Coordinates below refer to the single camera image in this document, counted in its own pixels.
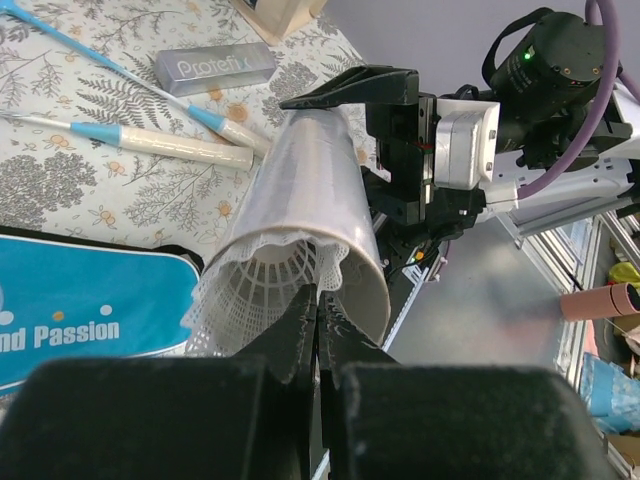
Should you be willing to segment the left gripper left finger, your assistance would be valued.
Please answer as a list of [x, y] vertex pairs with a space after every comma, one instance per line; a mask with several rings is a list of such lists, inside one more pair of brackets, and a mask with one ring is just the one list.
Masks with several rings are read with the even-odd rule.
[[72, 358], [1, 424], [5, 479], [307, 479], [316, 289], [230, 357]]

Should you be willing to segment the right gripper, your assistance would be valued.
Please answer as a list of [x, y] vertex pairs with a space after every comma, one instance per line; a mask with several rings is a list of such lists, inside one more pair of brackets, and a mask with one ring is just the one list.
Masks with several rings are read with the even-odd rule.
[[364, 176], [369, 205], [409, 230], [466, 230], [480, 213], [480, 191], [435, 185], [436, 124], [440, 99], [419, 94], [417, 70], [352, 67], [315, 90], [282, 101], [282, 110], [366, 106], [367, 133], [390, 179]]

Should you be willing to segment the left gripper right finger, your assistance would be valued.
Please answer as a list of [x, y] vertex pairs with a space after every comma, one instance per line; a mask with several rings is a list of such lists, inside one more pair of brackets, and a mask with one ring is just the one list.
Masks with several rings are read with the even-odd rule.
[[321, 297], [322, 433], [333, 479], [609, 479], [575, 390], [539, 367], [403, 365]]

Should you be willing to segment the white shuttlecock tube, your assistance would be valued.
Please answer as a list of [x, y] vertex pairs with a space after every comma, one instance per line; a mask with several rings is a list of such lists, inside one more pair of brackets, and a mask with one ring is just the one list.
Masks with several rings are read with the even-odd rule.
[[342, 287], [324, 292], [336, 295], [347, 317], [381, 342], [389, 292], [348, 122], [338, 109], [290, 113], [212, 261], [237, 240], [289, 231], [349, 247], [340, 264]]

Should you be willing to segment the white shuttlecock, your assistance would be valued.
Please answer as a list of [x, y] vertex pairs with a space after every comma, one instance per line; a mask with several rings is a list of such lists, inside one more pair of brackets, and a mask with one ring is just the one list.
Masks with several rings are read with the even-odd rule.
[[230, 244], [205, 269], [181, 325], [189, 356], [230, 356], [281, 317], [299, 289], [343, 285], [349, 247], [303, 231], [256, 234]]

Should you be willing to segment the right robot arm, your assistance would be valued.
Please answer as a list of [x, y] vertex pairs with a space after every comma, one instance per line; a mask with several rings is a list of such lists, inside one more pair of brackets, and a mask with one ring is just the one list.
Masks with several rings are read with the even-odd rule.
[[284, 110], [361, 104], [379, 164], [363, 177], [385, 232], [407, 243], [453, 239], [483, 215], [578, 201], [591, 215], [639, 208], [639, 91], [619, 60], [612, 6], [583, 16], [542, 7], [505, 29], [521, 34], [502, 61], [489, 50], [486, 89], [423, 93], [410, 69], [362, 65], [283, 101]]

